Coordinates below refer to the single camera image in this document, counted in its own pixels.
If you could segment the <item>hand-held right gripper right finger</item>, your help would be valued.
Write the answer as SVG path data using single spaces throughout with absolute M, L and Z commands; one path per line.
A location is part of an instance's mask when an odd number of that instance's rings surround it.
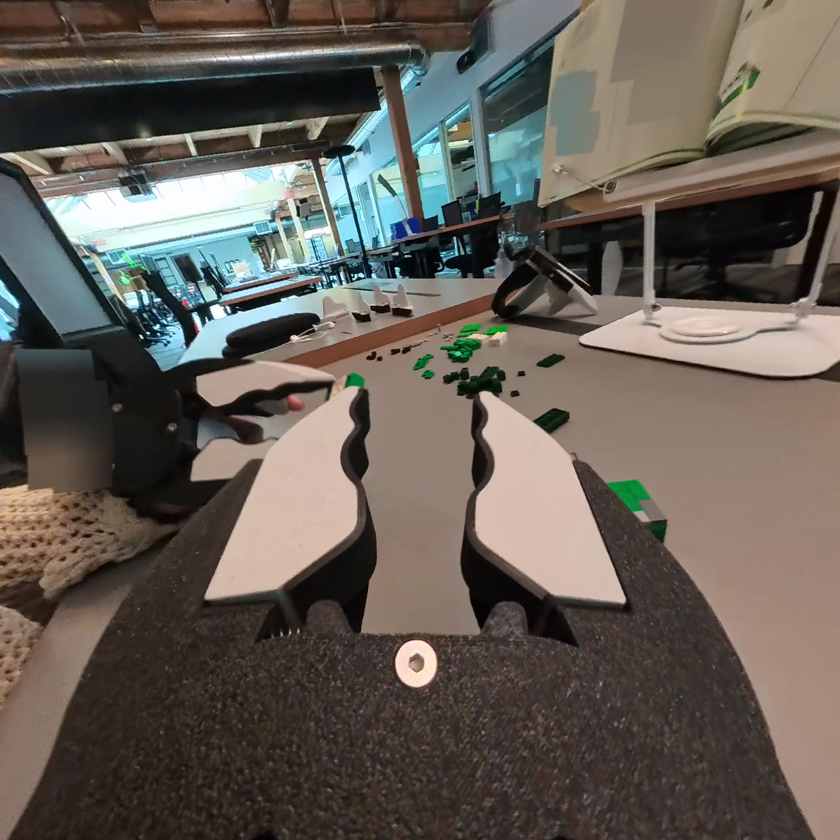
M 572 456 L 539 425 L 487 392 L 472 402 L 474 455 L 464 560 L 539 602 L 625 607 L 627 595 Z

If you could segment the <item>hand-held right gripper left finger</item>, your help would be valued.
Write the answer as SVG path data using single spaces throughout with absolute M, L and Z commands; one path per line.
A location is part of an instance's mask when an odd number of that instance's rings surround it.
M 268 449 L 206 588 L 207 603 L 350 602 L 376 565 L 362 479 L 369 393 L 351 385 Z

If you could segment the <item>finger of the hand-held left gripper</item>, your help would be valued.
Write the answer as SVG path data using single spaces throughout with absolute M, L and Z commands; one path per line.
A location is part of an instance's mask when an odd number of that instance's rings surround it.
M 196 394 L 219 411 L 265 411 L 265 404 L 327 392 L 335 384 L 333 375 L 306 366 L 240 360 L 233 366 L 198 375 Z
M 225 481 L 233 478 L 248 462 L 261 461 L 278 442 L 268 437 L 257 444 L 244 444 L 232 437 L 219 437 L 206 444 L 192 462 L 191 481 Z

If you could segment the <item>small lego creeper head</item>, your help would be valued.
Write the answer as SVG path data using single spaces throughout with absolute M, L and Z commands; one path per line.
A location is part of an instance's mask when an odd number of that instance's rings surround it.
M 665 542 L 668 520 L 661 508 L 637 479 L 608 482 L 607 485 L 627 509 L 658 541 Z

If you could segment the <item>pile of dark green lego pieces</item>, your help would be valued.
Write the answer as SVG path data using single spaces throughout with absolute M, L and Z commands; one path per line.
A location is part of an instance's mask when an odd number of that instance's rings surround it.
M 462 366 L 444 374 L 442 383 L 451 385 L 457 396 L 472 399 L 480 393 L 500 396 L 508 380 L 508 373 L 498 366 L 487 366 L 478 373 Z

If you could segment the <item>pile of bright green lego pieces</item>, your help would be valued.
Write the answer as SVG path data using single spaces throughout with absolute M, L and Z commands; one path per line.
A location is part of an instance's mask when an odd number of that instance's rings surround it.
M 482 345 L 481 343 L 472 343 L 470 341 L 465 340 L 465 336 L 469 336 L 471 333 L 475 332 L 491 334 L 494 332 L 501 331 L 508 332 L 508 325 L 497 324 L 493 326 L 490 325 L 485 328 L 479 322 L 469 322 L 467 324 L 464 324 L 457 331 L 455 339 L 451 343 L 442 344 L 438 348 L 437 354 L 426 353 L 418 357 L 413 364 L 412 370 L 414 372 L 419 373 L 425 380 L 432 380 L 437 375 L 431 367 L 431 364 L 435 361 L 447 361 L 455 365 L 455 368 L 453 368 L 450 371 L 457 370 L 462 366 L 468 366 L 468 362 L 470 362 L 478 352 L 486 348 L 496 347 L 487 347 L 485 346 L 485 344 Z M 446 371 L 445 373 L 441 374 L 441 380 L 444 374 L 449 373 L 450 371 Z

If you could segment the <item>lego instruction book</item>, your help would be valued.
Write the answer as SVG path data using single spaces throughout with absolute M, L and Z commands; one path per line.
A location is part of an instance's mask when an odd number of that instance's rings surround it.
M 839 126 L 838 1 L 599 1 L 553 41 L 539 205 Z

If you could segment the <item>person's left hand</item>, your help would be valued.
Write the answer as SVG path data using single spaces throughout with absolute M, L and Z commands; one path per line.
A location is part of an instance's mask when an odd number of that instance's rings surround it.
M 306 403 L 296 395 L 289 395 L 279 401 L 268 401 L 269 416 L 300 413 Z M 257 445 L 265 439 L 264 428 L 248 416 L 222 416 L 221 422 L 234 430 L 238 439 L 246 445 Z

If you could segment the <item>black fabric pouch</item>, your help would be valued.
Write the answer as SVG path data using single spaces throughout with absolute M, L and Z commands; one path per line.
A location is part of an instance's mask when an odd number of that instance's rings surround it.
M 311 312 L 293 313 L 248 325 L 230 332 L 222 350 L 225 359 L 243 359 L 275 349 L 291 341 L 293 335 L 309 336 L 320 324 L 319 315 Z

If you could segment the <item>wooden top office desk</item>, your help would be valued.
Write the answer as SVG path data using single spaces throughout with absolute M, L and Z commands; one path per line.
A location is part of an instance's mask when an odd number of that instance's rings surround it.
M 233 312 L 249 311 L 311 290 L 323 280 L 320 275 L 283 275 L 258 285 L 244 284 L 225 293 L 217 305 Z
M 838 168 L 807 173 L 774 182 L 730 186 L 688 196 L 649 201 L 541 222 L 537 227 L 549 242 L 587 245 L 587 280 L 605 293 L 605 269 L 595 268 L 606 243 L 639 242 L 644 210 L 654 210 L 654 254 L 660 256 L 662 276 L 655 290 L 668 293 L 669 266 L 704 266 L 704 285 L 688 299 L 778 302 L 779 298 L 752 287 L 732 284 L 727 269 L 739 257 L 791 248 L 807 238 L 800 273 L 788 301 L 805 298 L 816 275 L 833 210 L 838 209 Z

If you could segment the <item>black and white spare gripper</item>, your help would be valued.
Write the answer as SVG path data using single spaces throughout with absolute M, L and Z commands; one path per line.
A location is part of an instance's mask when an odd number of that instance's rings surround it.
M 542 297 L 549 302 L 548 314 L 554 315 L 577 306 L 584 315 L 598 312 L 589 283 L 571 268 L 536 245 L 512 252 L 512 270 L 500 283 L 490 309 L 501 320 L 520 317 Z

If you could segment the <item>white book stand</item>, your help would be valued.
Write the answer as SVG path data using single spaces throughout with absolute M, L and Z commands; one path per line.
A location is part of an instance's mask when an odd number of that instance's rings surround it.
M 605 201 L 628 207 L 838 168 L 838 132 L 819 130 L 617 181 Z M 838 362 L 838 316 L 814 313 L 838 234 L 838 209 L 807 297 L 781 309 L 662 306 L 654 285 L 654 210 L 644 210 L 643 307 L 580 337 L 592 349 L 769 379 L 815 377 Z

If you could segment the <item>silver air duct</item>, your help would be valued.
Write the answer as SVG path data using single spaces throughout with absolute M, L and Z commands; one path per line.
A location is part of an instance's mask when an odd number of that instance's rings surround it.
M 4 96 L 410 66 L 425 71 L 427 49 L 410 38 L 117 38 L 83 44 L 2 45 Z

